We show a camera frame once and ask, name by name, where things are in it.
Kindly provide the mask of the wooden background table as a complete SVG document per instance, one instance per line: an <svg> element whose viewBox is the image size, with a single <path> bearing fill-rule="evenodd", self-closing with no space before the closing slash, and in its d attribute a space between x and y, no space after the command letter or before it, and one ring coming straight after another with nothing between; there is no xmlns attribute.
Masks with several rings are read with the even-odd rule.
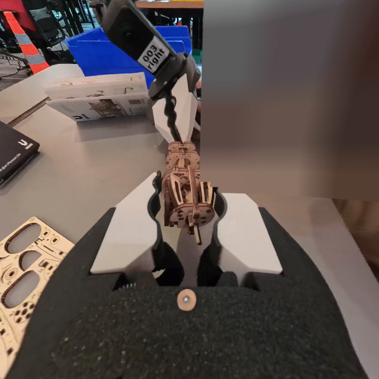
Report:
<svg viewBox="0 0 379 379"><path fill-rule="evenodd" d="M139 0L139 9L203 9L203 0Z"/></svg>

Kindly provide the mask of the wooden model assembly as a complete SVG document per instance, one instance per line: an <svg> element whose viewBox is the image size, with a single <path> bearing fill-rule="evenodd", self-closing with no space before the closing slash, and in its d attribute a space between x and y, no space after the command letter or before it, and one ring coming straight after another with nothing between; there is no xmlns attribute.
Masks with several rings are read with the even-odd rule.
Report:
<svg viewBox="0 0 379 379"><path fill-rule="evenodd" d="M202 244L200 227L215 216L214 189L200 180L200 156L192 142L168 145L166 172L162 178L164 226L186 229Z"/></svg>

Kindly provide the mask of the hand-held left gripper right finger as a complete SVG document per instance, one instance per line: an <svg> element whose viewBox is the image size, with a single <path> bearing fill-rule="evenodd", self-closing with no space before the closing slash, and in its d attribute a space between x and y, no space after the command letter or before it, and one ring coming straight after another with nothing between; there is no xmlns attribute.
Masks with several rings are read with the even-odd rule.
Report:
<svg viewBox="0 0 379 379"><path fill-rule="evenodd" d="M283 269L258 205L246 194L215 192L213 264L244 280L247 273Z"/></svg>

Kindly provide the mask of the orange traffic cone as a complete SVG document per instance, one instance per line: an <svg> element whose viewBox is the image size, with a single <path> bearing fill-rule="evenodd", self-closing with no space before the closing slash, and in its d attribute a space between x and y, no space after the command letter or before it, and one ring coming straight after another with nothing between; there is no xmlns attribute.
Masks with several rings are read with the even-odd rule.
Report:
<svg viewBox="0 0 379 379"><path fill-rule="evenodd" d="M47 68L50 65L46 62L45 58L40 54L39 50L32 43L27 36L23 28L20 26L15 16L10 11L3 11L3 14L16 37L16 40L25 56L27 63L29 64L32 72L37 74Z"/></svg>

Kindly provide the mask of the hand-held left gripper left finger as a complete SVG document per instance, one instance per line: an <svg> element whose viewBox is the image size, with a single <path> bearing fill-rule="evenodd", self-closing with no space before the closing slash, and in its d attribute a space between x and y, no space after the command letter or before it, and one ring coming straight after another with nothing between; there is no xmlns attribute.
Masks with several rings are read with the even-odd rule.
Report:
<svg viewBox="0 0 379 379"><path fill-rule="evenodd" d="M161 241L160 185L161 173L153 172L116 205L91 274L153 272Z"/></svg>

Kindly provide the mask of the laser-cut plywood parts sheet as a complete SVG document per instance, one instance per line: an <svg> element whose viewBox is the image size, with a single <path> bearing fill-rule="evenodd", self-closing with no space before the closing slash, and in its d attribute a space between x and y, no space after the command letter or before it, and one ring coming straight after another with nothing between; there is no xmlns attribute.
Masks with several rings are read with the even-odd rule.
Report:
<svg viewBox="0 0 379 379"><path fill-rule="evenodd" d="M39 225L37 239L19 253L9 252L10 243L28 227ZM8 374L40 296L51 276L75 245L37 217L31 217L1 241L0 254L0 337L1 378ZM35 289L18 305L9 305L6 296L27 275L38 278Z"/></svg>

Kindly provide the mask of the white model kit box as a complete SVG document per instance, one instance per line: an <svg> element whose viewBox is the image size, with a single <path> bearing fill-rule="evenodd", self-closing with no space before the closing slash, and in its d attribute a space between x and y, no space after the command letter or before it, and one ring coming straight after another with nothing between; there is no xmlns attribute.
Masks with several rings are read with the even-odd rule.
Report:
<svg viewBox="0 0 379 379"><path fill-rule="evenodd" d="M46 84L47 105L75 122L145 114L149 108L143 72L73 77Z"/></svg>

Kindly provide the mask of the black cardboard box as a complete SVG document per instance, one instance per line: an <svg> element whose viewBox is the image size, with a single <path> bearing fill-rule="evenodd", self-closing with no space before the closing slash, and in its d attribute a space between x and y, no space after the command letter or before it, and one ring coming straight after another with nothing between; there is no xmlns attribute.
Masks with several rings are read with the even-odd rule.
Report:
<svg viewBox="0 0 379 379"><path fill-rule="evenodd" d="M36 154L40 144L0 122L0 185L8 182Z"/></svg>

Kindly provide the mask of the blue plastic bin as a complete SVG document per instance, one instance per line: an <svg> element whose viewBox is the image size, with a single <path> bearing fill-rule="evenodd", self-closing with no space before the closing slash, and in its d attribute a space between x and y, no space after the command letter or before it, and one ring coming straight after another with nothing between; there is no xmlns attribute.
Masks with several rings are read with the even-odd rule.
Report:
<svg viewBox="0 0 379 379"><path fill-rule="evenodd" d="M157 26L156 29L176 53L192 54L187 26ZM154 80L151 73L114 45L100 27L69 38L65 43L86 77L143 72L147 88Z"/></svg>

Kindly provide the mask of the black chair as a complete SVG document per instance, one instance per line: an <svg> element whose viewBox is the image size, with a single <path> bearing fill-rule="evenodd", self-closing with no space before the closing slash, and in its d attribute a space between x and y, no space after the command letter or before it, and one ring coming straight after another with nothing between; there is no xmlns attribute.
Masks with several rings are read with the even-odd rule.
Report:
<svg viewBox="0 0 379 379"><path fill-rule="evenodd" d="M82 1L22 0L31 26L24 30L38 49L51 48L66 39L83 33L87 21Z"/></svg>

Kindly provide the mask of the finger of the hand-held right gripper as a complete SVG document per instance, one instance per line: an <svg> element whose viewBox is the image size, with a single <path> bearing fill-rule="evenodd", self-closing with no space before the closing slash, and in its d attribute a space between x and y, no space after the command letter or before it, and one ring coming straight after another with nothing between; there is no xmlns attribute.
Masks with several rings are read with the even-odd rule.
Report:
<svg viewBox="0 0 379 379"><path fill-rule="evenodd" d="M174 96L164 96L157 100L152 107L155 128L169 143L182 141L176 125L176 103Z"/></svg>
<svg viewBox="0 0 379 379"><path fill-rule="evenodd" d="M171 90L171 98L175 102L175 127L178 135L181 141L190 141L195 124L197 98L195 94L189 90L186 73L174 84Z"/></svg>

